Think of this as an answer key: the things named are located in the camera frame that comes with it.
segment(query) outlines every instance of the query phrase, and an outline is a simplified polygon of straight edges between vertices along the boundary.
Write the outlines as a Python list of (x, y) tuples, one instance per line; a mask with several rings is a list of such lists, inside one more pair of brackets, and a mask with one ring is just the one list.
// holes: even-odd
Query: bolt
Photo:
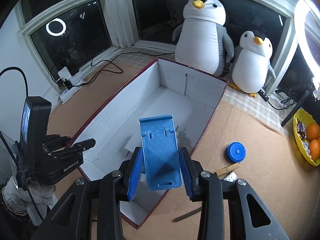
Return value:
[(85, 180), (82, 179), (82, 178), (76, 180), (76, 184), (77, 184), (78, 186), (83, 185), (84, 183), (85, 183)]
[(208, 178), (208, 177), (210, 177), (210, 172), (208, 172), (208, 171), (202, 171), (202, 172), (201, 172), (201, 176), (204, 177), (204, 178)]
[(121, 176), (121, 171), (113, 171), (111, 172), (112, 177), (119, 177)]
[(240, 186), (245, 186), (245, 185), (247, 185), (247, 182), (246, 182), (244, 179), (238, 179), (237, 183), (238, 183)]

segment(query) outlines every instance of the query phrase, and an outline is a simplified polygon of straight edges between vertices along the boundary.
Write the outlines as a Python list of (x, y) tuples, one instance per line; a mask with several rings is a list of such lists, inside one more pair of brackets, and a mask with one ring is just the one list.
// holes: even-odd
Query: orange penguin foot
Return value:
[(234, 84), (234, 83), (231, 83), (231, 84), (230, 84), (230, 87), (232, 87), (232, 88), (234, 88), (234, 89), (236, 89), (236, 90), (241, 91), (241, 89), (238, 88), (238, 86), (237, 86), (236, 84)]
[(256, 98), (257, 97), (257, 93), (248, 93), (249, 96)]

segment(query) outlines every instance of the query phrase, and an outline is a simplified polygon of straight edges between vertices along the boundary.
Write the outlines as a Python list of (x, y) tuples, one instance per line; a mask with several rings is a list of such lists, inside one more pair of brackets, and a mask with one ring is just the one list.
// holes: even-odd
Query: plaid cloth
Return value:
[[(149, 49), (135, 48), (135, 47), (124, 49), (120, 53), (137, 52), (137, 51), (152, 54), (155, 56), (159, 54), (163, 54), (163, 52), (149, 50)], [(162, 55), (160, 57), (174, 60), (173, 54)], [(141, 69), (154, 58), (155, 57), (153, 56), (149, 56), (141, 53), (132, 53), (132, 54), (125, 54), (125, 55), (119, 56), (114, 62), (115, 63), (124, 62), (132, 65), (133, 67)], [(224, 78), (231, 82), (230, 74), (228, 74)], [(270, 127), (279, 130), (280, 132), (284, 133), (287, 136), (289, 134), (293, 134), (292, 119), (289, 120), (284, 127), (281, 127), (282, 120), (289, 114), (289, 112), (292, 110), (292, 107), (289, 107), (289, 109), (281, 110), (281, 111), (275, 110), (272, 108), (272, 106), (270, 106), (267, 102), (265, 102), (259, 95), (257, 96), (257, 98), (253, 98), (253, 97), (250, 97), (248, 94), (242, 91), (235, 90), (229, 86), (226, 88), (224, 95), (222, 96), (222, 100), (232, 105), (235, 105), (250, 114), (253, 114), (255, 117), (262, 120)], [(280, 103), (278, 103), (278, 101), (275, 99), (270, 98), (269, 102), (276, 108), (283, 108), (283, 106)]]

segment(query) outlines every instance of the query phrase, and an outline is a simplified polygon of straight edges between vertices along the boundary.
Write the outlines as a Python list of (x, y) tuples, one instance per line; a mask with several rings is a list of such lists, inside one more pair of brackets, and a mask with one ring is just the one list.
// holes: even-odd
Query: yellow beak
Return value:
[(204, 3), (201, 1), (201, 0), (194, 0), (192, 2), (193, 6), (198, 8), (198, 9), (201, 9), (204, 7)]
[(263, 39), (261, 39), (259, 37), (254, 37), (253, 40), (258, 45), (262, 45), (263, 44)]

